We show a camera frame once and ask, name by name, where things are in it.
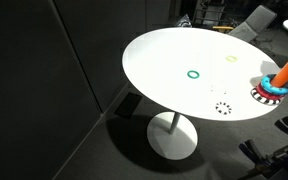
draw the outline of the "chair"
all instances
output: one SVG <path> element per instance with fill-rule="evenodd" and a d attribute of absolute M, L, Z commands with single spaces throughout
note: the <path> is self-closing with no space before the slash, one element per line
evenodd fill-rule
<path fill-rule="evenodd" d="M 263 5 L 258 6 L 240 25 L 228 33 L 246 42 L 254 40 L 276 18 L 276 13 Z"/>
<path fill-rule="evenodd" d="M 203 9 L 196 9 L 193 17 L 193 23 L 199 24 L 203 28 L 221 25 L 222 22 L 226 22 L 225 9 L 226 4 L 224 3 L 209 3 L 204 5 Z"/>
<path fill-rule="evenodd" d="M 191 20 L 187 14 L 185 14 L 180 20 L 178 20 L 174 27 L 192 27 Z"/>

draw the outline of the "gray floor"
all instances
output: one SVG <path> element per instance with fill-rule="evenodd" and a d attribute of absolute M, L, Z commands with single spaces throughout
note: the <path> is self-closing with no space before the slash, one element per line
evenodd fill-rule
<path fill-rule="evenodd" d="M 272 42 L 263 42 L 273 36 Z M 258 40 L 257 46 L 277 64 L 287 62 L 288 37 L 283 31 L 266 31 Z M 218 122 L 188 117 L 199 135 L 197 149 L 184 160 L 166 160 L 151 149 L 146 127 L 153 116 L 167 109 L 143 96 L 132 118 L 119 117 L 114 111 L 128 92 L 140 94 L 132 85 L 124 89 L 56 180 L 233 180 L 253 167 L 239 143 L 253 139 L 263 154 L 288 144 L 288 136 L 274 126 L 277 119 L 288 115 L 287 96 L 274 111 L 252 120 Z"/>

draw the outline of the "stacked rings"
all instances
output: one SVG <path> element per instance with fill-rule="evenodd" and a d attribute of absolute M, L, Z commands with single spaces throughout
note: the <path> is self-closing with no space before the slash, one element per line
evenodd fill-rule
<path fill-rule="evenodd" d="M 267 99 L 278 100 L 278 99 L 281 99 L 282 97 L 284 97 L 284 95 L 275 95 L 275 94 L 271 94 L 271 93 L 266 92 L 261 85 L 256 86 L 256 91 L 262 97 L 265 97 Z"/>
<path fill-rule="evenodd" d="M 264 91 L 272 95 L 283 96 L 288 93 L 288 82 L 283 87 L 274 87 L 271 85 L 271 79 L 275 77 L 275 74 L 269 74 L 264 76 L 261 81 L 261 86 Z"/>

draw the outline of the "dotted circle marking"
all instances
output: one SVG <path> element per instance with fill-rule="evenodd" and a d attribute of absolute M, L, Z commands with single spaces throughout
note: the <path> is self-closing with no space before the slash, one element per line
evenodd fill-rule
<path fill-rule="evenodd" d="M 236 62 L 238 60 L 235 56 L 226 56 L 225 59 L 229 62 Z"/>
<path fill-rule="evenodd" d="M 192 79 L 197 79 L 200 77 L 200 74 L 197 71 L 190 70 L 187 72 L 187 76 L 192 78 Z"/>
<path fill-rule="evenodd" d="M 273 99 L 268 99 L 266 97 L 263 97 L 261 96 L 261 94 L 259 94 L 256 90 L 256 88 L 253 88 L 251 90 L 251 95 L 252 97 L 257 100 L 258 102 L 262 103 L 262 104 L 265 104 L 265 105 L 278 105 L 279 103 L 281 103 L 282 99 L 276 99 L 276 100 L 273 100 Z"/>
<path fill-rule="evenodd" d="M 231 106 L 228 105 L 226 102 L 216 103 L 215 109 L 217 110 L 217 112 L 223 115 L 228 115 L 228 114 L 231 114 L 232 112 Z"/>

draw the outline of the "green ring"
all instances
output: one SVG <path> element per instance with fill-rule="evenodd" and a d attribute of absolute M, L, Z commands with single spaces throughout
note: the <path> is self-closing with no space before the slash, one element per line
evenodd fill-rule
<path fill-rule="evenodd" d="M 235 56 L 226 56 L 225 59 L 229 62 L 236 62 L 237 61 L 237 57 L 235 57 Z"/>
<path fill-rule="evenodd" d="M 200 74 L 197 71 L 190 70 L 187 72 L 187 76 L 192 78 L 192 79 L 197 79 L 198 77 L 200 77 Z"/>

